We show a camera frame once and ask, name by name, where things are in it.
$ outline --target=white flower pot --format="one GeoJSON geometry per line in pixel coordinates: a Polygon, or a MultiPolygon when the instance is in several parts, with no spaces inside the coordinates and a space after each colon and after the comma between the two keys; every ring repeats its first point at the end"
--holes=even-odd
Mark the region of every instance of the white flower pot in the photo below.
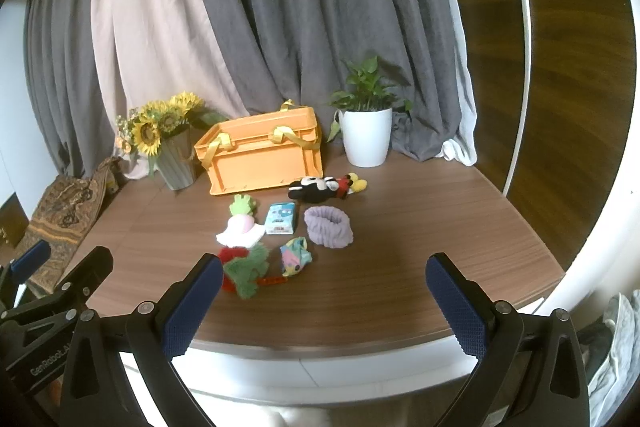
{"type": "Polygon", "coordinates": [[[340,129],[347,159],[356,167],[377,167],[389,152],[392,110],[340,111],[340,129]]]}

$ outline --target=gray curtain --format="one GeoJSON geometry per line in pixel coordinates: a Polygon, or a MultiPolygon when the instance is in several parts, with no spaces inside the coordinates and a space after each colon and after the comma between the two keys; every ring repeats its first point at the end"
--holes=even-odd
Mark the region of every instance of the gray curtain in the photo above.
{"type": "Polygon", "coordinates": [[[326,132],[327,101],[344,89],[342,60],[373,54],[412,118],[394,117],[392,146],[424,160],[460,124],[448,0],[204,0],[231,77],[250,113],[292,98],[311,105],[326,132]]]}
{"type": "Polygon", "coordinates": [[[28,0],[27,85],[58,171],[91,176],[113,151],[95,69],[91,0],[28,0]]]}

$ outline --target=blue cartoon box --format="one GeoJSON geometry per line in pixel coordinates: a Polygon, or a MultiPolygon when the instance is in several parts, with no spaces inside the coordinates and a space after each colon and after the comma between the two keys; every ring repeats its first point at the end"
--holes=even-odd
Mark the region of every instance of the blue cartoon box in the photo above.
{"type": "Polygon", "coordinates": [[[296,229],[296,204],[273,203],[264,221],[266,233],[293,233],[296,229]]]}

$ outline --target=crate handle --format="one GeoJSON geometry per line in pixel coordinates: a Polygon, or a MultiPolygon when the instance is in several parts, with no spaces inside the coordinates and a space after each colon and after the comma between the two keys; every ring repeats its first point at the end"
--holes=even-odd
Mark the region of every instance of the crate handle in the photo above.
{"type": "Polygon", "coordinates": [[[284,111],[288,111],[289,107],[292,105],[296,105],[295,103],[293,103],[293,100],[289,99],[289,100],[285,100],[282,105],[280,106],[280,111],[284,112],[284,111]]]}
{"type": "Polygon", "coordinates": [[[302,138],[298,138],[291,127],[285,125],[277,126],[269,135],[269,140],[274,144],[281,144],[284,138],[289,138],[293,143],[300,145],[302,149],[320,149],[320,142],[308,142],[302,138]]]}
{"type": "Polygon", "coordinates": [[[230,151],[233,149],[234,145],[231,142],[231,137],[226,132],[221,132],[216,136],[216,139],[213,140],[209,146],[207,147],[207,153],[204,155],[202,159],[202,166],[205,170],[209,169],[211,163],[213,162],[213,156],[218,152],[218,147],[223,151],[230,151]]]}

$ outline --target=blue gripper pad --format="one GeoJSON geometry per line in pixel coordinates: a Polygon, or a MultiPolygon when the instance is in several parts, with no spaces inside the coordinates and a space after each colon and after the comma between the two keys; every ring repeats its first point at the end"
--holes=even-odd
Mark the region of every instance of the blue gripper pad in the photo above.
{"type": "Polygon", "coordinates": [[[465,279],[443,253],[429,258],[425,277],[460,347],[467,355],[482,360],[495,320],[489,297],[476,283],[465,279]]]}
{"type": "Polygon", "coordinates": [[[45,264],[51,257],[51,247],[47,241],[39,240],[19,259],[13,261],[11,267],[11,280],[14,284],[24,284],[35,271],[45,264]]]}
{"type": "Polygon", "coordinates": [[[161,319],[162,351],[167,359],[185,354],[213,299],[220,291],[222,279],[220,259],[212,254],[205,254],[187,277],[177,283],[178,287],[187,285],[187,288],[180,288],[182,298],[166,318],[161,319]]]}

